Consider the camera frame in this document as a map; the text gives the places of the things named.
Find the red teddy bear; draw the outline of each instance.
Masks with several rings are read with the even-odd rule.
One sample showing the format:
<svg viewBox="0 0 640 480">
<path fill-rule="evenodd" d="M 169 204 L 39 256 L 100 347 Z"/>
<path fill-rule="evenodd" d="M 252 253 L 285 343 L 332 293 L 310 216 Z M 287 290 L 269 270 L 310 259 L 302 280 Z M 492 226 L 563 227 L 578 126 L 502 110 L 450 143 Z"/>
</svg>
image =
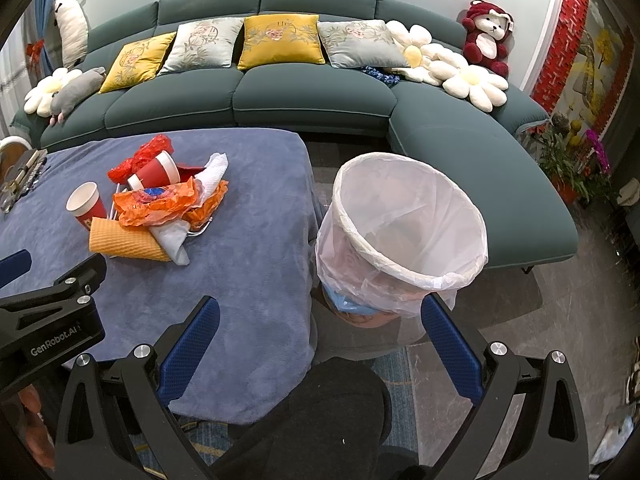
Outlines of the red teddy bear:
<svg viewBox="0 0 640 480">
<path fill-rule="evenodd" d="M 474 0 L 470 5 L 462 19 L 468 31 L 462 53 L 470 64 L 484 66 L 506 78 L 509 67 L 501 60 L 508 54 L 504 41 L 513 31 L 513 18 L 484 0 Z"/>
</svg>

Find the white plastic trash bag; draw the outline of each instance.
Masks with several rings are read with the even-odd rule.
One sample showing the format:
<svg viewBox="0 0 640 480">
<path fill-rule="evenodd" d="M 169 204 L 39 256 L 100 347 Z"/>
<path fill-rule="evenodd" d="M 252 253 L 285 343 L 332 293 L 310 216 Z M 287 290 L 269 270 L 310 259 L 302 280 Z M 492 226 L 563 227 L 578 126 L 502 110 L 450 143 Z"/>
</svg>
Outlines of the white plastic trash bag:
<svg viewBox="0 0 640 480">
<path fill-rule="evenodd" d="M 430 292 L 453 308 L 487 260 L 482 215 L 444 174 L 392 153 L 340 168 L 316 243 L 318 276 L 337 294 L 405 317 Z"/>
</svg>

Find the yellow sponge cloth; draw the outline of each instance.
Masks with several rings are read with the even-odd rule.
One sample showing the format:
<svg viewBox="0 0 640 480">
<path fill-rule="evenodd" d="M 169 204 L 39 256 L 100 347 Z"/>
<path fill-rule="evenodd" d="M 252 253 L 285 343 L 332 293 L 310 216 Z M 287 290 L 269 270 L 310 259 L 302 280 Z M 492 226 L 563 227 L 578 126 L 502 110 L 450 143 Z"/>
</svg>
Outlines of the yellow sponge cloth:
<svg viewBox="0 0 640 480">
<path fill-rule="evenodd" d="M 118 221 L 106 218 L 93 219 L 89 250 L 109 256 L 171 261 L 146 227 L 123 227 Z"/>
</svg>

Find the blue tablecloth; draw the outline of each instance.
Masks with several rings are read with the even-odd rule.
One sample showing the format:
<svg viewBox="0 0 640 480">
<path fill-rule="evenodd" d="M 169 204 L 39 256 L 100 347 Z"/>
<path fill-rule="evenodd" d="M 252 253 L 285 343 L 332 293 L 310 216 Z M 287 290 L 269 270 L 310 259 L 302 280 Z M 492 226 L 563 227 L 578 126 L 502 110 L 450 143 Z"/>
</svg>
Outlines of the blue tablecloth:
<svg viewBox="0 0 640 480">
<path fill-rule="evenodd" d="M 207 231 L 185 243 L 191 263 L 108 259 L 94 294 L 106 338 L 89 352 L 123 357 L 182 322 L 204 295 L 220 303 L 220 328 L 191 383 L 170 408 L 236 424 L 265 415 L 303 378 L 309 343 L 313 242 L 321 209 L 306 147 L 297 134 L 264 128 L 167 133 L 176 162 L 204 164 L 224 152 L 228 192 Z M 31 271 L 0 290 L 48 286 L 89 256 L 88 232 L 65 210 L 80 184 L 97 182 L 107 210 L 108 169 L 152 135 L 89 142 L 53 153 L 38 188 L 0 219 L 0 258 L 20 249 Z"/>
</svg>

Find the white plush toy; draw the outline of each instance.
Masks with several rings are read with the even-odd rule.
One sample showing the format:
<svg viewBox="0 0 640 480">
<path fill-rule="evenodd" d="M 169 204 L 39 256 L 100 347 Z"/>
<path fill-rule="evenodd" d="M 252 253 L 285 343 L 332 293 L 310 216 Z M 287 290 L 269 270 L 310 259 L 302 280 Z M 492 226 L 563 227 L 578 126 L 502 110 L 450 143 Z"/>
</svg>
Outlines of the white plush toy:
<svg viewBox="0 0 640 480">
<path fill-rule="evenodd" d="M 53 75 L 44 78 L 25 96 L 24 111 L 28 114 L 36 112 L 40 117 L 49 117 L 51 115 L 53 94 L 81 75 L 81 73 L 82 70 L 79 68 L 71 71 L 66 68 L 54 70 Z"/>
<path fill-rule="evenodd" d="M 62 38 L 62 65 L 77 66 L 86 56 L 89 27 L 76 0 L 54 0 L 55 25 Z"/>
<path fill-rule="evenodd" d="M 393 68 L 392 72 L 409 81 L 442 85 L 453 97 L 469 97 L 471 104 L 483 112 L 489 113 L 494 106 L 507 102 L 504 90 L 509 83 L 505 78 L 491 74 L 481 66 L 470 66 L 464 56 L 438 43 L 431 43 L 431 35 L 420 25 L 414 25 L 411 31 L 407 31 L 400 22 L 388 22 L 386 26 L 411 66 Z M 417 56 L 412 47 L 420 51 L 420 63 L 415 64 Z"/>
</svg>

